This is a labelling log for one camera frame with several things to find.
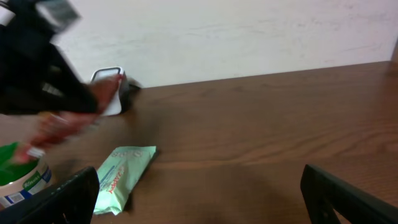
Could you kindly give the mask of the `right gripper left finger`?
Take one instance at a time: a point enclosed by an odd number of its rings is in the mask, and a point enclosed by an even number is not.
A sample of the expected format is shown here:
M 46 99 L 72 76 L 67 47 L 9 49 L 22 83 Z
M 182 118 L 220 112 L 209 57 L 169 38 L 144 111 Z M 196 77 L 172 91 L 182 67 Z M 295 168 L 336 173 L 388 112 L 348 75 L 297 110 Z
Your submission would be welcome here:
M 90 224 L 99 192 L 94 167 L 1 211 L 1 224 Z

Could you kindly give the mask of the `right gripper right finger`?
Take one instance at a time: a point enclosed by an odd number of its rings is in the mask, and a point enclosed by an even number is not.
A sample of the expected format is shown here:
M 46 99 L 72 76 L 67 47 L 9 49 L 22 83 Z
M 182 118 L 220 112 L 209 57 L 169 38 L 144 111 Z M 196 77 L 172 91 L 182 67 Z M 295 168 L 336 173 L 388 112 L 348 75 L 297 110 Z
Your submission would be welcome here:
M 397 207 L 317 166 L 304 167 L 300 189 L 312 224 L 339 223 L 337 213 L 350 223 L 397 223 Z

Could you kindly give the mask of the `mint green wipes pack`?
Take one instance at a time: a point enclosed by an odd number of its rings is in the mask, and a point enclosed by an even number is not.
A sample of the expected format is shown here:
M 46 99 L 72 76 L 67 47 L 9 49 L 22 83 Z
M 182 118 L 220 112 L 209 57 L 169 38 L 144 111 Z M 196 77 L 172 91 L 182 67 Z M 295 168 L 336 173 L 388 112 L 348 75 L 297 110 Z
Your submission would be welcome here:
M 97 170 L 99 193 L 93 213 L 121 213 L 155 153 L 155 146 L 117 147 Z

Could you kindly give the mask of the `red Top snack packet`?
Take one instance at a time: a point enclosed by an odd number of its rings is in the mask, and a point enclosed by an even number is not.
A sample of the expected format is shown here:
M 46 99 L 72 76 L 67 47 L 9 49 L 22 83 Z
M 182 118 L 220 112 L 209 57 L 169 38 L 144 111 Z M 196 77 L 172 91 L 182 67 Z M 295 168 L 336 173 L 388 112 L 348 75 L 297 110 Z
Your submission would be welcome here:
M 88 88 L 95 97 L 93 85 L 89 84 Z M 25 164 L 44 156 L 51 148 L 83 132 L 100 116 L 98 107 L 94 113 L 69 111 L 45 113 L 32 137 L 18 145 L 12 162 Z

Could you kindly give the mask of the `green lid jar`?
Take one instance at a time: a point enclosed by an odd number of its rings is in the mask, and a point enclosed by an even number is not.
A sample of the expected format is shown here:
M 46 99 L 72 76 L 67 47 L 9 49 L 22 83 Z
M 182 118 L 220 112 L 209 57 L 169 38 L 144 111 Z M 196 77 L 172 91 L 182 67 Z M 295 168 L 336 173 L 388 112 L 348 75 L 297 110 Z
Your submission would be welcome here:
M 19 203 L 54 183 L 44 159 L 26 164 L 12 162 L 18 142 L 1 146 L 1 210 Z

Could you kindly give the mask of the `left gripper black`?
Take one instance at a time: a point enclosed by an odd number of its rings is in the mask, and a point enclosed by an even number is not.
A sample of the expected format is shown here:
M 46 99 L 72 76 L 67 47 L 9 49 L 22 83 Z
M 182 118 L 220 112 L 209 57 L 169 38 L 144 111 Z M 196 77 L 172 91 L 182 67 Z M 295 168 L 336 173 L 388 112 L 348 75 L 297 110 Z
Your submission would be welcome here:
M 52 40 L 79 14 L 67 0 L 8 0 L 1 25 L 1 113 L 93 113 L 98 102 Z

